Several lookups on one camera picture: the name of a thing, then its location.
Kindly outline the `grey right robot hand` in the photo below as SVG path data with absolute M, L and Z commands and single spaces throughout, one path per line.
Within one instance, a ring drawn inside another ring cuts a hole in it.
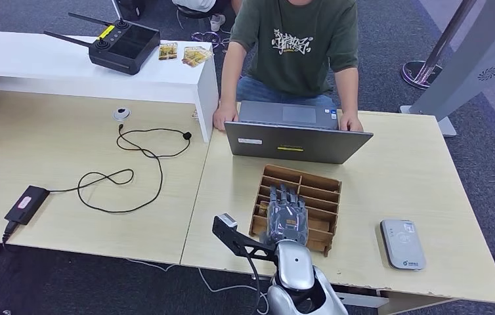
M 267 206 L 267 230 L 261 234 L 263 243 L 276 244 L 291 240 L 306 245 L 309 238 L 308 211 L 305 199 L 284 183 L 270 186 Z

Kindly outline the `person's right hand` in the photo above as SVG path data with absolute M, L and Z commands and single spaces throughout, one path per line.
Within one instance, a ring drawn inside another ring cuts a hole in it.
M 235 107 L 219 106 L 213 113 L 213 127 L 225 131 L 225 122 L 237 121 L 238 111 Z

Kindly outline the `person's left hand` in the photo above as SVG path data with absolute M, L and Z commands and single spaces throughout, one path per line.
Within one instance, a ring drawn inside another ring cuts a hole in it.
M 341 131 L 363 132 L 364 128 L 358 118 L 358 112 L 343 112 L 339 120 Z

